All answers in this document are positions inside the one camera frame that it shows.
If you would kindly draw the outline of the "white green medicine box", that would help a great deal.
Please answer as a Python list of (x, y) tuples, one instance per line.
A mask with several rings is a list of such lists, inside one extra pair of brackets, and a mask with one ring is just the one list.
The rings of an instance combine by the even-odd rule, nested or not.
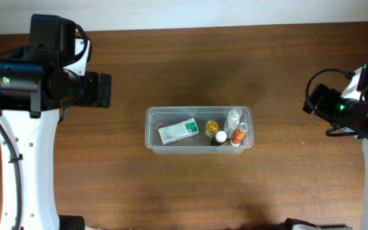
[(179, 141), (181, 139), (197, 135), (198, 126), (194, 118), (182, 121), (180, 123), (166, 126), (158, 130), (163, 145)]

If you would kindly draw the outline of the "orange tube white cap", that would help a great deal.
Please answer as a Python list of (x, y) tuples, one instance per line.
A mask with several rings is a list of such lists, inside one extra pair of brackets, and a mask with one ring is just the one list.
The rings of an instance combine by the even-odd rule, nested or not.
[(230, 143), (233, 146), (239, 146), (248, 131), (249, 125), (247, 123), (240, 123), (235, 133), (233, 134)]

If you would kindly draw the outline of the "white squeeze bottle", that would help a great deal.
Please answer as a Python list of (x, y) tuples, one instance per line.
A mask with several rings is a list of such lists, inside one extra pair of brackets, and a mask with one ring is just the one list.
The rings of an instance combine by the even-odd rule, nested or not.
[(232, 138), (236, 129), (238, 128), (241, 116), (242, 110), (239, 107), (235, 107), (229, 111), (227, 119), (224, 123), (224, 132), (227, 134), (228, 139)]

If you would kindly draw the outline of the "dark syrup bottle white cap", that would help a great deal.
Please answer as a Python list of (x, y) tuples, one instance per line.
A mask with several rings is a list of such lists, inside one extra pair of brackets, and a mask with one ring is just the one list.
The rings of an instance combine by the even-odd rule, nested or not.
[(211, 146), (222, 146), (227, 142), (227, 134), (224, 131), (216, 133), (215, 137), (211, 140)]

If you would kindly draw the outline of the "gold lid small jar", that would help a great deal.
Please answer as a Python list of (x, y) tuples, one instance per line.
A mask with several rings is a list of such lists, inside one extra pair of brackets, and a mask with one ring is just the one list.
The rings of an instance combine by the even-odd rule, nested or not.
[(205, 125), (205, 134), (208, 137), (215, 137), (219, 131), (219, 124), (215, 120), (209, 120)]

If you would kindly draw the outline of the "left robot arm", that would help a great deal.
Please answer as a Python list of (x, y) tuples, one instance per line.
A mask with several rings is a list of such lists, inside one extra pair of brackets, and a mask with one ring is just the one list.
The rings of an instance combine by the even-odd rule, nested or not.
[(68, 50), (23, 47), (0, 53), (0, 229), (85, 229), (83, 217), (60, 215), (54, 198), (54, 139), (71, 106), (110, 105), (111, 76), (89, 72), (89, 42)]

